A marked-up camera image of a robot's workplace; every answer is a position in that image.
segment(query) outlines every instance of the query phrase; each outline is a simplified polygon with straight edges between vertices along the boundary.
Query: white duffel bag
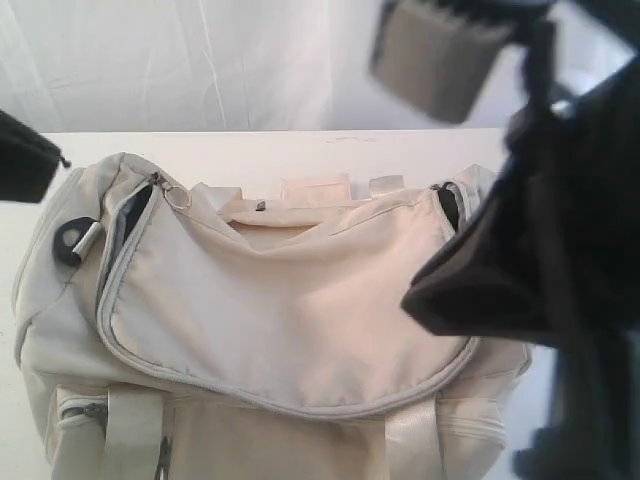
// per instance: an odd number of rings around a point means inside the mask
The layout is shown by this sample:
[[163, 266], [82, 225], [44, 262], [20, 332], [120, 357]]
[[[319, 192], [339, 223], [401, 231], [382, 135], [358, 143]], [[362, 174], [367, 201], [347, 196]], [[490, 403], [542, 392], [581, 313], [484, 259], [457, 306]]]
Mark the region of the white duffel bag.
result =
[[[449, 184], [462, 220], [490, 181]], [[75, 170], [14, 293], [52, 478], [481, 478], [528, 348], [404, 314], [454, 229], [434, 189], [374, 197], [344, 179], [187, 191], [131, 154]]]

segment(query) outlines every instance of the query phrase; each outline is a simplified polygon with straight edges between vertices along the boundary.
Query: bag strap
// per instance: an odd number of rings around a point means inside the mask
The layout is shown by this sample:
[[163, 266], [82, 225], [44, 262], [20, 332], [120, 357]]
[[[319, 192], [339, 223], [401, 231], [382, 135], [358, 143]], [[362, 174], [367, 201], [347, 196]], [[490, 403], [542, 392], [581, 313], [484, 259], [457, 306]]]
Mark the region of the bag strap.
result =
[[151, 480], [162, 443], [163, 398], [159, 392], [109, 388], [104, 480]]
[[390, 415], [385, 422], [389, 480], [445, 480], [436, 397]]

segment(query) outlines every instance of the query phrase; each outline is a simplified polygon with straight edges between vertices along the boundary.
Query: white curtain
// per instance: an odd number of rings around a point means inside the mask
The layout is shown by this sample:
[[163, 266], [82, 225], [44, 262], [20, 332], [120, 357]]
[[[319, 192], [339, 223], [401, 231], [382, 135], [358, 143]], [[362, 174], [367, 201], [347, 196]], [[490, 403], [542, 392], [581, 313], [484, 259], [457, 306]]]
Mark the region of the white curtain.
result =
[[[0, 108], [44, 132], [434, 128], [367, 76], [382, 0], [0, 0]], [[569, 8], [560, 74], [627, 52]], [[522, 99], [502, 53], [468, 126]]]

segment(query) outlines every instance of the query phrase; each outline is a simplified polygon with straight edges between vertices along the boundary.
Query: white table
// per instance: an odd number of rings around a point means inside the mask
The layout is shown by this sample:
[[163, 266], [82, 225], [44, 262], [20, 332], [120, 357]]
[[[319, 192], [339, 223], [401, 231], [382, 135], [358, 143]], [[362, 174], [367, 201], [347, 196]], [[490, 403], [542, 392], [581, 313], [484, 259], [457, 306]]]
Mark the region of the white table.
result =
[[[499, 129], [274, 133], [72, 133], [50, 138], [74, 166], [119, 151], [142, 155], [187, 186], [241, 186], [248, 198], [277, 198], [280, 178], [346, 172], [356, 196], [372, 177], [404, 175], [408, 187], [426, 187], [473, 163], [498, 170], [505, 153]], [[68, 173], [59, 173], [54, 190]], [[48, 466], [31, 421], [22, 379], [13, 362], [15, 324], [9, 307], [13, 275], [41, 206], [0, 204], [0, 465], [4, 478], [44, 480]], [[551, 353], [538, 349], [505, 417], [510, 450], [526, 445], [542, 425]], [[502, 455], [487, 478], [513, 478]]]

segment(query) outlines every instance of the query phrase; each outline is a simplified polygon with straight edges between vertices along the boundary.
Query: metal zipper ring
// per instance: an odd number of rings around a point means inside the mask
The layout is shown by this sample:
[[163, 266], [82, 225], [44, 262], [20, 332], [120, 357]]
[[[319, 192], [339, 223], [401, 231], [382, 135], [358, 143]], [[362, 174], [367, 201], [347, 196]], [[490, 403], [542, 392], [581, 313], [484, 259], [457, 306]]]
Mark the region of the metal zipper ring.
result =
[[[186, 198], [184, 205], [180, 205], [179, 203], [176, 203], [175, 200], [171, 200], [171, 198], [169, 197], [169, 192], [173, 190], [177, 190], [179, 192], [182, 192], [182, 194], [184, 194]], [[162, 188], [162, 195], [164, 196], [164, 199], [167, 201], [167, 203], [171, 205], [173, 208], [175, 208], [176, 210], [186, 210], [191, 206], [191, 202], [192, 202], [191, 193], [189, 193], [189, 191], [186, 188], [176, 187], [175, 185], [166, 185], [166, 186], [163, 186]]]

